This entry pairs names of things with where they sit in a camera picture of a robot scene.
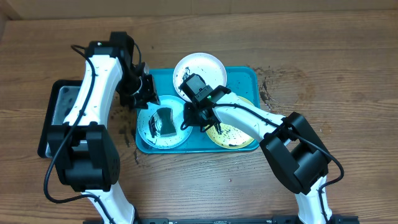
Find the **light blue speckled plate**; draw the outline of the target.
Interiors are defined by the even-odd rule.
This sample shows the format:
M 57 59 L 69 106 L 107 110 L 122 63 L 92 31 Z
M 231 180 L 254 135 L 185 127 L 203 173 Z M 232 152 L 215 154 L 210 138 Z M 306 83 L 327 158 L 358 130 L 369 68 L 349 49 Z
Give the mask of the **light blue speckled plate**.
M 183 122 L 183 109 L 185 101 L 171 95 L 159 97 L 160 105 L 149 103 L 146 110 L 140 110 L 137 115 L 137 132 L 144 141 L 145 148 L 168 150 L 183 144 L 192 132 L 192 128 L 181 130 Z M 171 137 L 162 138 L 160 136 L 160 119 L 157 114 L 159 108 L 171 108 L 173 112 L 173 122 L 177 134 Z

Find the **white speckled plate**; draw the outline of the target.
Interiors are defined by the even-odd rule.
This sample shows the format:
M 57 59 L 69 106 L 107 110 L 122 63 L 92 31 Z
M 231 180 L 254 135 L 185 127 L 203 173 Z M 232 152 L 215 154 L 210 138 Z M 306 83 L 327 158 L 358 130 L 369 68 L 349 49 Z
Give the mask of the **white speckled plate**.
M 191 74 L 197 74 L 212 88 L 226 86 L 227 73 L 224 65 L 215 56 L 207 53 L 193 53 L 181 59 L 173 73 L 173 84 L 177 94 L 187 102 L 188 96 L 179 88 L 182 82 Z

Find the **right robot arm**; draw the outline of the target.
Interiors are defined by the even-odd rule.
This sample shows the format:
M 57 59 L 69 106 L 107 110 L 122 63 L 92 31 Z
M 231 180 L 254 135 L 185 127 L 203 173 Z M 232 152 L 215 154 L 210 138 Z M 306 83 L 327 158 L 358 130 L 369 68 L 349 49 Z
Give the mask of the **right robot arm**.
M 212 88 L 198 74 L 183 79 L 180 90 L 190 99 L 183 129 L 201 131 L 223 123 L 259 142 L 274 175 L 295 194 L 302 223 L 329 223 L 326 176 L 330 155 L 308 121 L 296 112 L 272 114 L 246 103 L 225 86 Z

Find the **green yellow sponge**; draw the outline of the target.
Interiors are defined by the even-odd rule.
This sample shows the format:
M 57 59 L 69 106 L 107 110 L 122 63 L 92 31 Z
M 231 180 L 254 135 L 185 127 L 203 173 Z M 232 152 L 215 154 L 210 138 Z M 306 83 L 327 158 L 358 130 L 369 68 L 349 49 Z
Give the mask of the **green yellow sponge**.
M 159 108 L 157 110 L 160 119 L 160 136 L 162 138 L 171 137 L 177 134 L 173 122 L 173 112 L 171 108 Z

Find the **black rectangular water tray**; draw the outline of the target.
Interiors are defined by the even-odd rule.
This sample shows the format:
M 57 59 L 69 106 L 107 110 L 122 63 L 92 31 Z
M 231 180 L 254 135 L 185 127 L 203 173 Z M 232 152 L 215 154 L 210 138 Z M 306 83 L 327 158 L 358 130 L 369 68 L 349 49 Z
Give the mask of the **black rectangular water tray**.
M 76 102 L 81 84 L 81 80 L 57 80 L 53 84 L 37 149 L 37 154 L 41 158 L 52 157 L 47 143 L 47 133 L 51 125 L 63 124 Z

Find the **teal plastic tray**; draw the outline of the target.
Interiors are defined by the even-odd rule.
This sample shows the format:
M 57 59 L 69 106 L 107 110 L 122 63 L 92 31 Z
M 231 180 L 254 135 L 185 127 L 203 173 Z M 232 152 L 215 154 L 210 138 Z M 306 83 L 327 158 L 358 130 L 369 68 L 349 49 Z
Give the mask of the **teal plastic tray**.
M 151 69 L 150 73 L 153 75 L 155 83 L 161 84 L 157 87 L 159 95 L 172 95 L 178 97 L 172 83 L 172 75 L 174 70 L 172 68 Z M 226 87 L 238 96 L 249 100 L 256 107 L 260 107 L 259 90 L 257 89 L 257 76 L 255 72 L 249 67 L 227 67 L 227 84 Z M 184 141 L 183 144 L 172 149 L 159 149 L 150 146 L 141 137 L 141 125 L 136 124 L 136 146 L 146 154 L 183 154 L 183 153 L 215 153 L 215 152 L 249 152 L 257 149 L 259 143 L 253 141 L 252 143 L 240 149 L 227 149 L 216 145 L 207 135 L 201 133 L 199 127 L 194 127 L 191 135 Z

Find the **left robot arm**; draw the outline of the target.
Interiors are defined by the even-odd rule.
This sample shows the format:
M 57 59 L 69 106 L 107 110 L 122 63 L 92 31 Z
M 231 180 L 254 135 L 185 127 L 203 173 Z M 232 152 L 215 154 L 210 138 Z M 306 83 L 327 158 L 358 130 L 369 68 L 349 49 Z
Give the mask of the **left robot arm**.
M 139 47 L 126 32 L 71 48 L 85 59 L 85 75 L 63 123 L 51 125 L 47 132 L 52 161 L 44 177 L 44 195 L 53 203 L 87 198 L 103 223 L 140 223 L 118 182 L 120 157 L 107 124 L 116 93 L 129 110 L 158 105 L 154 78 L 144 62 L 133 64 Z

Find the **green rimmed plate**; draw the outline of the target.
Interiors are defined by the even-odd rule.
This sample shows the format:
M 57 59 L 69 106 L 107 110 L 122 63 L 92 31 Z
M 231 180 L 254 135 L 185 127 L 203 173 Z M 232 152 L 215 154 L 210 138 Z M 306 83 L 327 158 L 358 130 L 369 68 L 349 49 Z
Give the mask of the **green rimmed plate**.
M 206 130 L 208 137 L 226 149 L 241 149 L 254 143 L 254 138 L 234 126 L 216 123 Z

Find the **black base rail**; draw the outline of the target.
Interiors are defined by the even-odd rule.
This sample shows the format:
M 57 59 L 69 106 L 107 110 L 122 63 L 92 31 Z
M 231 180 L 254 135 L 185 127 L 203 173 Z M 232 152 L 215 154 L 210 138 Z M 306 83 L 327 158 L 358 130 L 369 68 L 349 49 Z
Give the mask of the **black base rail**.
M 282 215 L 272 218 L 182 219 L 141 218 L 141 224 L 302 224 L 298 216 Z

